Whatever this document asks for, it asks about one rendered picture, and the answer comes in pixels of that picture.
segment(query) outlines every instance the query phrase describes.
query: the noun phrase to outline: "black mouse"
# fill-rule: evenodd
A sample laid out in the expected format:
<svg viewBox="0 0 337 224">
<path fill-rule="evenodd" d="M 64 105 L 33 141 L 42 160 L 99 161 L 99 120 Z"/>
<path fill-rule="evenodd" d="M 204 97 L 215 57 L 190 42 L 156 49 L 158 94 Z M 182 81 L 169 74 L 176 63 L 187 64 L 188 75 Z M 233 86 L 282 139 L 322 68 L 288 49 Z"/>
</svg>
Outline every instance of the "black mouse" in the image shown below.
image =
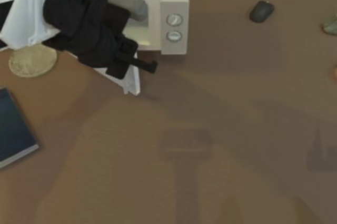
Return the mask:
<svg viewBox="0 0 337 224">
<path fill-rule="evenodd" d="M 267 1 L 259 1 L 251 11 L 249 18 L 255 23 L 263 23 L 274 12 L 274 5 Z"/>
</svg>

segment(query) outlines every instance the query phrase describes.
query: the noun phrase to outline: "wooden table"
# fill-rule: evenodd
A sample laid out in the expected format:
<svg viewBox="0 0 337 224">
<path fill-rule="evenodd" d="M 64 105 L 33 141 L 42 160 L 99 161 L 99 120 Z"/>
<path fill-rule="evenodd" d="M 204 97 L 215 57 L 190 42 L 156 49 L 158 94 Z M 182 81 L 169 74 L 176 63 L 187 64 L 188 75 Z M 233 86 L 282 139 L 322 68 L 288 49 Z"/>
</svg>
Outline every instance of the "wooden table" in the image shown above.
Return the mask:
<svg viewBox="0 0 337 224">
<path fill-rule="evenodd" d="M 43 148 L 0 171 L 0 223 L 335 223 L 337 0 L 269 0 L 254 24 L 257 1 L 192 0 L 189 54 L 139 97 L 67 54 L 33 80 L 1 54 Z"/>
</svg>

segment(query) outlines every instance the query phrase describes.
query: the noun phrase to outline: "brown tabletop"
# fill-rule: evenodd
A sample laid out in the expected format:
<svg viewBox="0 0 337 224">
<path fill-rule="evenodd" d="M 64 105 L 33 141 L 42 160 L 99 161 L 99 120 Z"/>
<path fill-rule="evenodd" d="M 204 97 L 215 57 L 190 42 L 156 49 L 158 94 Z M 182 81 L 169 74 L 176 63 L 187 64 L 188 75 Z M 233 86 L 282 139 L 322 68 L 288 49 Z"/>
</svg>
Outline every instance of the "brown tabletop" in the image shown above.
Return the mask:
<svg viewBox="0 0 337 224">
<path fill-rule="evenodd" d="M 254 24 L 257 1 L 192 0 L 189 54 L 139 97 L 67 54 L 20 79 L 2 53 L 43 147 L 0 171 L 0 223 L 335 223 L 337 0 L 269 0 Z"/>
</svg>

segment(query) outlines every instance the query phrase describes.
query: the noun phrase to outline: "dark blue book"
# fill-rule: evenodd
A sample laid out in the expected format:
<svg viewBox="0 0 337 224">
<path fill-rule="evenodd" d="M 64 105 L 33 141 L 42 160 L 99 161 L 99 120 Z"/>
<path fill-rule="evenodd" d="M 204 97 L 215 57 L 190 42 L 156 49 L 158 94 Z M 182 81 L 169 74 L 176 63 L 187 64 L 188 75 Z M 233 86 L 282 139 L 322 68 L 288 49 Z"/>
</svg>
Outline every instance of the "dark blue book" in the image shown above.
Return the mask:
<svg viewBox="0 0 337 224">
<path fill-rule="evenodd" d="M 10 92 L 0 89 L 0 168 L 38 149 Z"/>
</svg>

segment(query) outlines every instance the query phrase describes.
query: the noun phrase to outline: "green object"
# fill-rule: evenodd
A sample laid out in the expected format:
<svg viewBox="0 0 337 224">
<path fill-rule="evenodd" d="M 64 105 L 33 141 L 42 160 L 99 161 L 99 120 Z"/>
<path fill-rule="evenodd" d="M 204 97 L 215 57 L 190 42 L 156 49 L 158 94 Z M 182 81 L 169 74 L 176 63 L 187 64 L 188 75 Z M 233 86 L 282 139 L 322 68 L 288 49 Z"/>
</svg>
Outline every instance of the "green object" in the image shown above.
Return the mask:
<svg viewBox="0 0 337 224">
<path fill-rule="evenodd" d="M 323 30 L 331 35 L 337 35 L 337 15 L 322 24 Z"/>
</svg>

